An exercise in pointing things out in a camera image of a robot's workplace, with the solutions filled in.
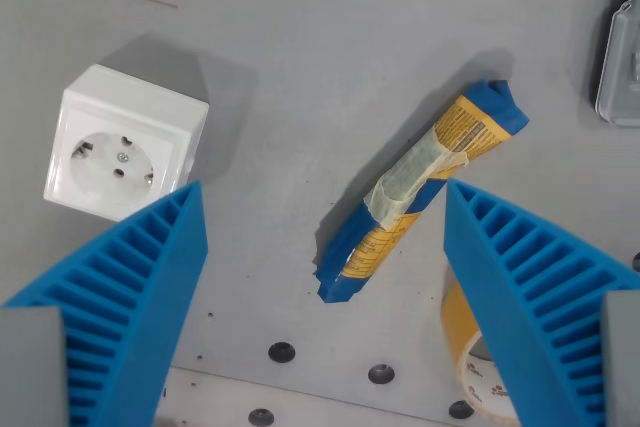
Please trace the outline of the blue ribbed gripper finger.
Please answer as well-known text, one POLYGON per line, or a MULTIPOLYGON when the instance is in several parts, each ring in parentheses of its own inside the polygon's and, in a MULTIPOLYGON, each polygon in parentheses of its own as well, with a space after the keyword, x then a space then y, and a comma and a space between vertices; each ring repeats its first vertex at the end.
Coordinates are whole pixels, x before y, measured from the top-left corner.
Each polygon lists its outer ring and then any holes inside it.
POLYGON ((120 221, 7 301, 60 311, 71 425, 152 425, 207 254, 194 182, 120 221))
POLYGON ((639 276, 580 238, 447 183, 444 251, 524 426, 606 423, 600 313, 639 276))

